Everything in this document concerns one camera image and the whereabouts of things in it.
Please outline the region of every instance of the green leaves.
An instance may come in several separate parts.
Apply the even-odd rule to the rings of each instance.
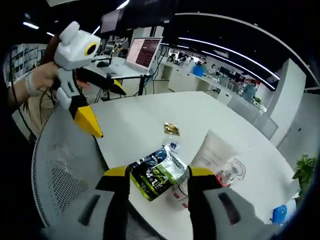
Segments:
[[[303,198],[311,185],[317,158],[309,158],[308,155],[302,155],[296,163],[295,174],[292,179],[298,179],[300,183],[300,198]]]

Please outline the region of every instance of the white wall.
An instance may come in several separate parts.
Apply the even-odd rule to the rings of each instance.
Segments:
[[[220,68],[220,67],[224,67],[226,69],[229,69],[230,71],[235,70],[235,71],[237,71],[239,73],[243,72],[243,70],[241,70],[241,69],[235,68],[234,66],[231,66],[231,65],[229,65],[227,63],[219,61],[219,60],[217,60],[217,59],[215,59],[215,58],[213,58],[211,56],[207,56],[206,57],[206,67],[207,67],[207,69],[211,68],[212,64],[215,64],[215,69],[216,70],[218,70],[218,68]]]
[[[304,93],[293,124],[278,147],[294,169],[302,154],[314,157],[320,151],[320,95]]]
[[[261,99],[264,107],[268,108],[274,93],[275,91],[271,91],[264,84],[260,83],[258,89],[256,90],[255,96]]]
[[[287,134],[298,111],[306,84],[306,74],[290,58],[284,63],[279,84],[266,114],[278,125],[270,139],[276,147]]]

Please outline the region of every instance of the black ceiling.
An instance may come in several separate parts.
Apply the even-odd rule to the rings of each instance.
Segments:
[[[79,0],[49,7],[46,0],[29,1],[25,12],[30,15],[30,21],[40,28],[33,30],[22,25],[17,41],[47,43],[50,36],[46,32],[54,34],[61,31],[71,21],[78,21],[83,30],[93,32],[100,24],[102,15],[113,11],[122,2],[124,0]],[[320,79],[320,52],[317,46],[320,43],[317,32],[319,21],[316,20],[316,8],[308,1],[296,4],[292,1],[180,0],[176,12],[218,14],[258,24],[289,45]],[[291,57],[307,74],[306,88],[317,86],[305,67],[285,47],[241,23],[208,16],[175,16],[165,27],[163,36],[166,43],[188,45],[195,51],[221,51],[206,44],[179,40],[178,37],[214,43],[246,55],[273,72]],[[229,59],[262,78],[270,76],[265,70],[234,53],[229,54]]]

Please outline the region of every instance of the ceiling light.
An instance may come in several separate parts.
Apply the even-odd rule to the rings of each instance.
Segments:
[[[92,33],[92,35],[95,35],[96,32],[100,29],[100,25],[94,30],[94,32]]]
[[[181,45],[177,45],[177,47],[184,48],[184,49],[188,49],[189,48],[188,46],[181,46]]]
[[[130,1],[130,0],[126,0],[124,3],[122,3],[120,6],[118,6],[118,7],[116,8],[116,10],[123,9],[125,6],[128,5],[129,1]]]
[[[239,53],[239,52],[236,52],[236,51],[233,51],[229,48],[226,48],[224,46],[219,46],[217,44],[213,44],[213,43],[210,43],[210,42],[206,42],[206,41],[200,41],[200,40],[196,40],[196,39],[192,39],[192,38],[185,38],[185,37],[179,37],[179,39],[182,39],[182,40],[189,40],[189,41],[194,41],[194,42],[198,42],[198,43],[202,43],[202,44],[208,44],[208,45],[211,45],[211,46],[215,46],[215,47],[218,47],[218,48],[221,48],[221,49],[224,49],[224,50],[227,50],[229,52],[232,52],[234,54],[237,54],[245,59],[248,59],[249,61],[253,62],[254,64],[258,65],[259,67],[263,68],[264,70],[266,70],[268,73],[270,73],[272,76],[274,76],[276,79],[280,80],[280,77],[278,77],[275,73],[273,73],[271,70],[269,70],[268,68],[266,68],[265,66],[262,66],[260,63],[256,62],[255,60]]]
[[[29,23],[29,22],[26,22],[26,21],[23,22],[23,25],[26,25],[26,26],[28,26],[28,27],[30,27],[30,28],[33,28],[33,29],[39,29],[38,26],[33,25],[33,24],[31,24],[31,23]]]
[[[274,88],[273,86],[271,86],[266,80],[262,79],[262,78],[259,77],[257,74],[253,73],[252,71],[246,69],[244,66],[241,66],[241,65],[239,65],[239,64],[237,64],[237,63],[235,63],[235,62],[233,62],[233,61],[230,61],[230,60],[228,60],[228,59],[225,59],[224,57],[221,57],[221,56],[212,54],[212,53],[210,53],[210,52],[207,52],[207,51],[202,51],[202,52],[205,53],[205,54],[209,54],[209,55],[215,56],[215,57],[217,57],[217,58],[223,59],[223,60],[225,60],[225,61],[227,61],[227,62],[229,62],[229,63],[232,63],[232,64],[234,64],[234,65],[236,65],[236,66],[238,66],[238,67],[246,70],[248,73],[251,73],[252,75],[256,76],[256,77],[257,77],[258,79],[260,79],[262,82],[264,82],[265,84],[267,84],[270,88],[272,88],[273,90],[275,90],[275,88]]]

